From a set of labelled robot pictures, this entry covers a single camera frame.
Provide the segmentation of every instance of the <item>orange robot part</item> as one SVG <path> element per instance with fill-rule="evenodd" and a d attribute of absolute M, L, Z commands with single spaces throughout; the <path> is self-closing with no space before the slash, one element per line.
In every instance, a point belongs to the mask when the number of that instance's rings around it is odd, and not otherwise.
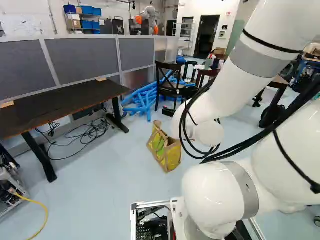
<path fill-rule="evenodd" d="M 135 22 L 137 23 L 137 24 L 142 24 L 142 16 L 135 16 Z"/>
<path fill-rule="evenodd" d="M 153 31 L 154 31 L 154 34 L 155 34 L 155 35 L 158 35 L 158 33 L 159 33 L 159 28 L 158 28 L 157 25 L 155 25 L 155 26 L 153 27 Z"/>

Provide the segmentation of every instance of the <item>wooden desk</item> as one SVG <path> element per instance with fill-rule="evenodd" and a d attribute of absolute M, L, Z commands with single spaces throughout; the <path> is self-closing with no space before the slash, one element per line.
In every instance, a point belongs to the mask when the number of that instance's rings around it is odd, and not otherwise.
<path fill-rule="evenodd" d="M 53 182 L 57 176 L 50 159 L 29 131 L 112 99 L 114 116 L 107 114 L 107 117 L 122 131 L 128 133 L 129 129 L 121 122 L 118 101 L 118 96 L 128 91 L 127 87 L 111 80 L 92 80 L 18 99 L 14 101 L 14 105 L 0 109 L 0 138 L 22 135 L 41 162 L 48 181 Z M 3 146 L 0 146 L 0 150 L 9 154 Z"/>
<path fill-rule="evenodd" d="M 264 117 L 259 122 L 260 128 L 266 128 L 270 122 L 273 121 L 274 116 L 272 116 L 272 113 L 274 112 L 273 109 L 277 107 L 281 97 L 284 95 L 287 87 L 289 86 L 289 83 L 284 80 L 281 76 L 277 75 L 272 82 L 268 84 L 268 87 L 276 88 L 278 91 L 276 92 L 272 102 L 270 103 L 269 110 L 265 113 Z M 260 101 L 262 100 L 262 94 L 264 93 L 265 88 L 258 93 L 258 95 L 253 99 L 253 107 L 260 107 Z"/>

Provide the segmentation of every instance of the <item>yellow cable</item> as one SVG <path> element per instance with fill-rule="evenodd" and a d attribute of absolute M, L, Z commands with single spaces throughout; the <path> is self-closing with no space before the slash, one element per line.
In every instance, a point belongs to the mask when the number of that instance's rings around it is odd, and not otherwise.
<path fill-rule="evenodd" d="M 47 224 L 48 215 L 49 215 L 49 213 L 48 213 L 48 208 L 47 208 L 43 203 L 41 203 L 41 202 L 38 202 L 38 201 L 35 201 L 35 200 L 31 200 L 31 199 L 29 199 L 29 198 L 26 198 L 26 197 L 24 197 L 24 196 L 19 195 L 19 194 L 16 193 L 16 192 L 14 192 L 13 194 L 14 194 L 15 196 L 19 197 L 19 198 L 22 199 L 22 200 L 28 201 L 28 202 L 30 202 L 30 203 L 38 204 L 38 205 L 40 205 L 41 207 L 43 207 L 43 209 L 44 209 L 45 219 L 44 219 L 44 222 L 43 222 L 42 227 L 40 228 L 39 231 L 37 231 L 32 237 L 29 237 L 27 240 L 34 239 L 34 238 L 35 238 L 36 236 L 38 236 L 38 234 L 45 228 L 45 226 L 46 226 L 46 224 Z"/>

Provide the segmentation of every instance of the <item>whiteboard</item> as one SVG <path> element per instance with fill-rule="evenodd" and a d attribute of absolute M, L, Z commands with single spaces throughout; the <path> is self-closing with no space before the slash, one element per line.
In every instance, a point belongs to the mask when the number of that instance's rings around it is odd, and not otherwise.
<path fill-rule="evenodd" d="M 49 15 L 3 14 L 2 28 L 9 37 L 37 36 L 53 33 Z"/>

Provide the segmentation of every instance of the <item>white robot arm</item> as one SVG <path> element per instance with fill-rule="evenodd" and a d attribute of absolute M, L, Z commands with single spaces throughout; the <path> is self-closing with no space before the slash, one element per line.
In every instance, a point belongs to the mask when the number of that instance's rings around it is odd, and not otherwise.
<path fill-rule="evenodd" d="M 261 0 L 214 84 L 188 109 L 183 137 L 211 147 L 221 143 L 224 130 L 214 120 L 239 111 L 319 34 L 319 9 L 317 0 Z M 184 110 L 181 105 L 173 116 L 176 138 Z M 319 123 L 316 100 L 265 137 L 251 159 L 192 167 L 183 178 L 182 192 L 197 229 L 221 240 L 238 220 L 320 204 Z M 177 232 L 177 239 L 187 235 Z"/>
<path fill-rule="evenodd" d="M 154 6 L 147 6 L 138 16 L 135 16 L 135 21 L 142 24 L 142 21 L 149 19 L 149 35 L 157 35 L 159 28 L 156 23 L 156 9 Z"/>

